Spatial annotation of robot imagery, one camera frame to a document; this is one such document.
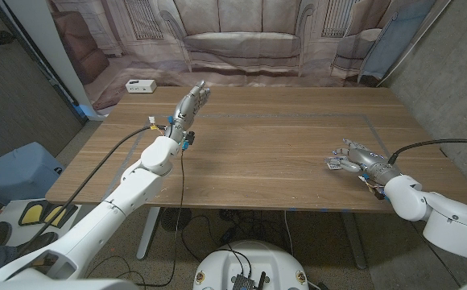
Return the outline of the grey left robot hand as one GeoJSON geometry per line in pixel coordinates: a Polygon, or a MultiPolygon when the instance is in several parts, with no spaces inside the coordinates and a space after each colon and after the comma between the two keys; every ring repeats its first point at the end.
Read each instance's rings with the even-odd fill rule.
{"type": "Polygon", "coordinates": [[[211,92],[205,81],[199,81],[177,104],[165,137],[180,143],[194,122],[198,111],[206,104],[211,92]]]}

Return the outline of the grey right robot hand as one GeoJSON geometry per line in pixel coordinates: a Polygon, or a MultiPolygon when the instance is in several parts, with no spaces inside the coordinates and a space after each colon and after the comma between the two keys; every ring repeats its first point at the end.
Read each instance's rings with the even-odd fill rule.
{"type": "Polygon", "coordinates": [[[385,186],[401,172],[388,159],[372,152],[366,146],[349,139],[343,139],[347,147],[333,151],[333,156],[324,161],[331,170],[344,169],[352,173],[365,173],[376,184],[385,186]]]}

